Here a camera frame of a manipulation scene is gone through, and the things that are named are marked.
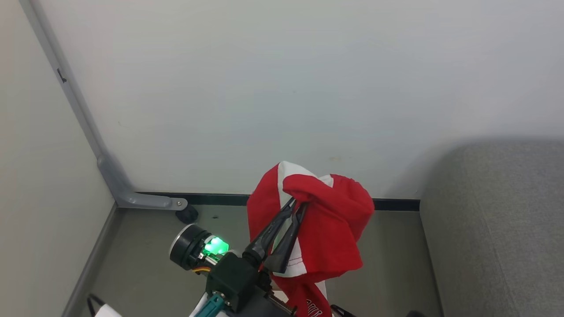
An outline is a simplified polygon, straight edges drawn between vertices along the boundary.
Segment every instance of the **caster wheel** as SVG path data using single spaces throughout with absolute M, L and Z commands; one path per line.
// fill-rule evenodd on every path
M 188 205 L 183 210 L 178 210 L 176 216 L 183 223 L 191 224 L 198 219 L 198 211 L 192 205 Z

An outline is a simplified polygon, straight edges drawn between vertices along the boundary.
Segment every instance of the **floor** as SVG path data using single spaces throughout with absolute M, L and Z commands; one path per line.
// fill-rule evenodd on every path
M 202 228 L 235 249 L 248 244 L 245 207 L 195 207 Z M 169 260 L 170 244 L 184 224 L 173 212 L 116 212 L 87 289 L 124 317 L 188 316 L 206 281 Z M 358 317 L 405 317 L 409 310 L 441 316 L 418 212 L 376 212 L 358 247 L 364 267 L 327 281 L 330 303 Z M 90 316 L 85 304 L 73 315 Z

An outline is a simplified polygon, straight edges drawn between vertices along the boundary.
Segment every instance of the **teal connector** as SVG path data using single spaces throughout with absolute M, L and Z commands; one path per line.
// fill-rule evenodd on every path
M 216 317 L 225 306 L 221 296 L 214 294 L 194 317 Z

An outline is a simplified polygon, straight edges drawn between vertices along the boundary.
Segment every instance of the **red cloth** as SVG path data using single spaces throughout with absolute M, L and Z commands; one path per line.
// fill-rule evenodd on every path
M 251 241 L 291 196 L 309 206 L 287 271 L 273 279 L 288 296 L 289 306 L 298 307 L 298 317 L 329 317 L 324 283 L 316 283 L 362 267 L 356 242 L 374 213 L 374 203 L 350 178 L 318 178 L 299 165 L 281 162 L 263 176 L 247 203 Z

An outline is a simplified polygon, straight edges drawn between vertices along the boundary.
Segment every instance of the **green light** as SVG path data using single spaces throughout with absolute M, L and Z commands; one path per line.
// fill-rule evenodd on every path
M 205 249 L 209 253 L 222 254 L 229 250 L 229 244 L 218 237 L 214 237 L 206 244 Z

